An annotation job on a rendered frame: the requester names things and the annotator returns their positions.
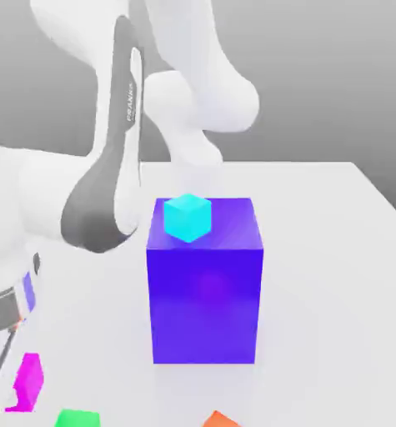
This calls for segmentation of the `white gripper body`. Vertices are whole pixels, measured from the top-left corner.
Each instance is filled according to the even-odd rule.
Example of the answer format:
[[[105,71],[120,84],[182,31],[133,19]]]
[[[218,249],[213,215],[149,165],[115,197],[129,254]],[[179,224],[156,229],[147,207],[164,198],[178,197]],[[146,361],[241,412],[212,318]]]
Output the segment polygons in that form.
[[[0,394],[7,393],[13,386],[22,358],[18,349],[18,336],[22,328],[23,323],[20,322],[0,331]]]

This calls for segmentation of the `large blue box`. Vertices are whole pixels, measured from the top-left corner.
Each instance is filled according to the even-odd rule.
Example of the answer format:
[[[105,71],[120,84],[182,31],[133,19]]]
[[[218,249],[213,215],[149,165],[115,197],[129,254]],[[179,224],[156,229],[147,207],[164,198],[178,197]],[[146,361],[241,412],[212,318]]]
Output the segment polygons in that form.
[[[163,204],[146,248],[154,363],[253,363],[264,248],[251,199],[213,199],[212,230],[192,243],[164,232]]]

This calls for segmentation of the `small cyan cube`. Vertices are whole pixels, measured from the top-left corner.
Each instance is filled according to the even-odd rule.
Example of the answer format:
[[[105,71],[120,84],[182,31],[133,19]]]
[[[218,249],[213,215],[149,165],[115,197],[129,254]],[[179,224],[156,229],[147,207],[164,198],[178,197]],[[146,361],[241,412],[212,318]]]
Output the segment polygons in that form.
[[[203,237],[212,229],[212,202],[190,193],[164,201],[163,229],[186,243]]]

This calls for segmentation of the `small orange cube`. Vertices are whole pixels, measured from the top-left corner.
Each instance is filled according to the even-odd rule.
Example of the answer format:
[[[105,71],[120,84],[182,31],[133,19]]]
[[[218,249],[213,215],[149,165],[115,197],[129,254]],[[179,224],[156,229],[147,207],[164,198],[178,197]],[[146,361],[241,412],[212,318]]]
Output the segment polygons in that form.
[[[225,414],[214,410],[204,421],[202,427],[241,427],[236,421],[230,419]]]

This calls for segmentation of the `small magenta cube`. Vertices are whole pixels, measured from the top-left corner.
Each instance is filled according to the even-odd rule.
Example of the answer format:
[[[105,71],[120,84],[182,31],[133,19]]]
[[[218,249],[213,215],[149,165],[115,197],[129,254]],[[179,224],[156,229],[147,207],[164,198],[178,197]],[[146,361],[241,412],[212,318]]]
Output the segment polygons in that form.
[[[17,403],[5,412],[32,412],[44,382],[43,367],[38,353],[25,353],[13,384]]]

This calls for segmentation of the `small green cube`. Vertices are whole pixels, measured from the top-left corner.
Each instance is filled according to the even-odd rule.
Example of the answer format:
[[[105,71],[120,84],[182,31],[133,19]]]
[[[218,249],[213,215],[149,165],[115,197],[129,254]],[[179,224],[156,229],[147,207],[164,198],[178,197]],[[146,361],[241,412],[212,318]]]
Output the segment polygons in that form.
[[[101,427],[98,412],[62,409],[54,427]]]

